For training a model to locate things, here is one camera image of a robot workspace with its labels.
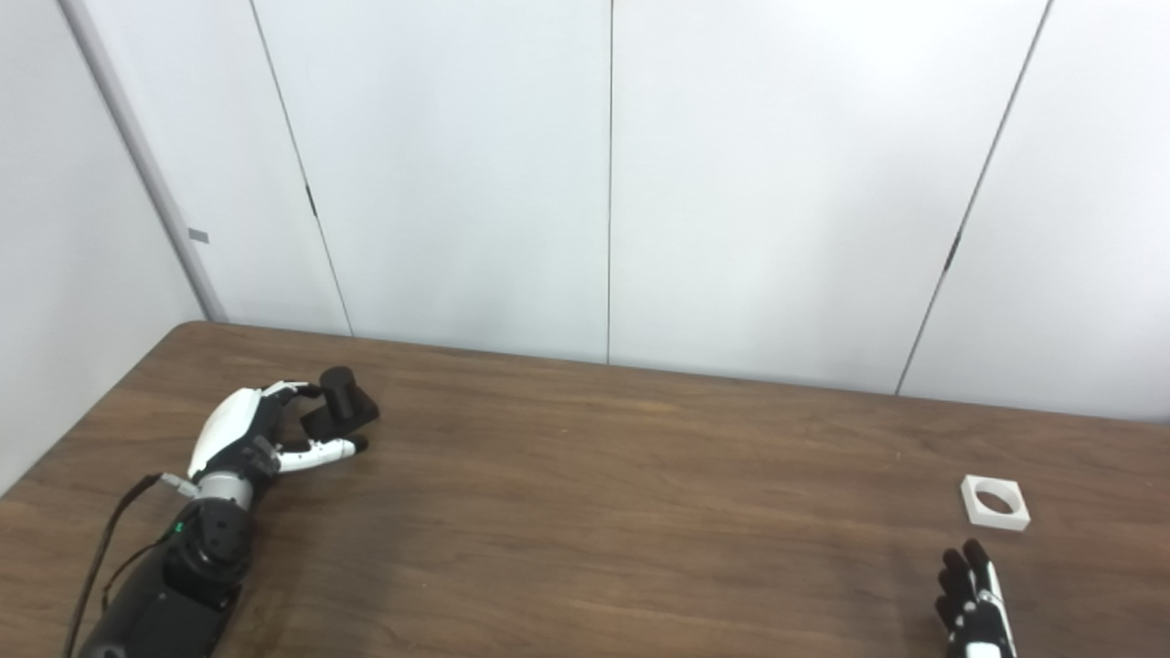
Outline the white and black right hand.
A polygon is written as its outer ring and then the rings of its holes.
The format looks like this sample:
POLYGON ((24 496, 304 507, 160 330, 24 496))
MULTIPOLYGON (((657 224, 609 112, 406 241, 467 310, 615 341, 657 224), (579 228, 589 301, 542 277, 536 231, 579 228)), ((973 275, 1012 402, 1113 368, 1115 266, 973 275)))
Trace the white and black right hand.
POLYGON ((994 562, 969 539, 941 555, 935 610, 947 629, 947 657, 1016 657, 1010 617, 994 562))

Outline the white and black left hand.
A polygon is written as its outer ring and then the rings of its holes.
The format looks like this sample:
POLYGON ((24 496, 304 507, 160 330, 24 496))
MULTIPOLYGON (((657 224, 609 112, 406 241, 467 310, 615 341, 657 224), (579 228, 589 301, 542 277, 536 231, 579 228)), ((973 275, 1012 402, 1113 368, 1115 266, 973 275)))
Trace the white and black left hand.
POLYGON ((259 486, 263 478, 338 462, 367 448, 362 437, 310 439, 304 452, 284 452, 277 440, 283 409, 294 398, 317 398, 309 382, 278 381, 268 388, 240 388, 205 421, 187 475, 193 484, 212 473, 236 473, 259 486))

